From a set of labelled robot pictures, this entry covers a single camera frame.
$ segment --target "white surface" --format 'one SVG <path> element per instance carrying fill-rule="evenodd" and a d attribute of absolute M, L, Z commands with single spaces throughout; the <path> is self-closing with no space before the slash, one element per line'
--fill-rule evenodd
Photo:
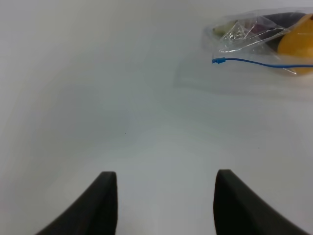
<path fill-rule="evenodd" d="M 101 171 L 117 235 L 215 234 L 230 168 L 313 232 L 313 81 L 213 66 L 206 24 L 310 1 L 3 0 L 0 234 L 34 234 Z"/>

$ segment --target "clear plastic bag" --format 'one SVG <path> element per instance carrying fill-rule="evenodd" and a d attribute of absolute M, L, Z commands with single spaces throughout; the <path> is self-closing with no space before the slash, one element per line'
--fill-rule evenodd
<path fill-rule="evenodd" d="M 213 50 L 213 63 L 239 60 L 289 74 L 308 74 L 313 72 L 313 8 L 223 17 L 205 28 L 204 44 Z"/>

